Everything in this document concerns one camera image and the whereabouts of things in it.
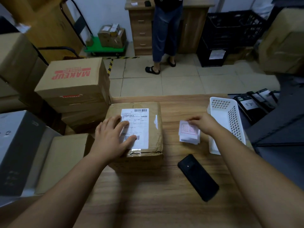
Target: black plastic crate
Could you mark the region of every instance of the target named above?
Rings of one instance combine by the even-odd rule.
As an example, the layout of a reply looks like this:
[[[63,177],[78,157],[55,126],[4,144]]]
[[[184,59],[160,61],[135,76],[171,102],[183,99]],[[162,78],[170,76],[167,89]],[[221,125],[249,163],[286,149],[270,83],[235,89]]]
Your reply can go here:
[[[210,49],[229,49],[234,46],[240,29],[240,23],[229,12],[210,13],[202,37]]]
[[[267,29],[267,21],[252,10],[231,11],[230,14],[241,24],[235,46],[254,46]]]
[[[206,43],[204,42],[204,40],[201,38],[196,54],[202,67],[222,66],[224,64],[224,61],[226,60],[228,55],[227,50],[223,49],[226,52],[222,59],[210,59],[211,53],[214,50],[219,50],[219,49],[209,49]]]

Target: white plastic basket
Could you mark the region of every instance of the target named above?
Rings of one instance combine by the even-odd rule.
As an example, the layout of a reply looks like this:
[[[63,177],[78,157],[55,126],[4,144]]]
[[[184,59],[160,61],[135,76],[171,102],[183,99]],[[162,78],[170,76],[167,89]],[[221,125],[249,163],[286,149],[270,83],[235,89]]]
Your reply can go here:
[[[220,125],[229,130],[235,137],[246,145],[240,112],[235,100],[211,97],[207,112],[213,116]],[[209,151],[210,153],[220,155],[214,139],[210,136]]]

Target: blue jeans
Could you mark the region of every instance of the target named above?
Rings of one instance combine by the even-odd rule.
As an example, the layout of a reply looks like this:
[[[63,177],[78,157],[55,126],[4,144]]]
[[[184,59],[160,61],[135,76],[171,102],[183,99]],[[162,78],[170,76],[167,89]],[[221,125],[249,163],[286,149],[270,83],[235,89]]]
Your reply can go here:
[[[154,62],[161,62],[166,53],[175,56],[177,51],[177,31],[183,5],[171,12],[164,12],[155,6],[154,23],[152,32],[152,55]]]

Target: barcode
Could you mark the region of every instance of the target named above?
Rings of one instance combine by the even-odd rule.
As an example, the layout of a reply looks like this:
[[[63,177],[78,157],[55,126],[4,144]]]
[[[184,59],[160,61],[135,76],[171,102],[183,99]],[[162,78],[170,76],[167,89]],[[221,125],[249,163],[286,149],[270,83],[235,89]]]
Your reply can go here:
[[[130,137],[130,136],[125,136],[125,140],[127,140],[128,137]],[[125,141],[125,140],[124,140],[124,141]],[[139,140],[139,135],[137,136],[136,140]]]
[[[134,112],[147,112],[147,109],[134,109]]]

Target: black shoe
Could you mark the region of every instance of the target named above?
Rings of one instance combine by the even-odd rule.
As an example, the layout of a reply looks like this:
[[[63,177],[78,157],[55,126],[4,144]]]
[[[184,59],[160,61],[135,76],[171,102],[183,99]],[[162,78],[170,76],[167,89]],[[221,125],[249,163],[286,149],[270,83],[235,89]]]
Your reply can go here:
[[[158,75],[158,74],[161,73],[160,70],[158,71],[158,73],[155,72],[155,71],[153,70],[153,66],[152,66],[152,67],[148,67],[148,66],[147,66],[145,70],[146,70],[147,73],[152,73],[152,74],[156,74],[156,75]]]
[[[175,66],[176,66],[176,62],[175,62],[175,64],[172,64],[172,63],[170,62],[170,57],[167,58],[167,62],[169,63],[169,65],[170,65],[171,67],[175,67]]]

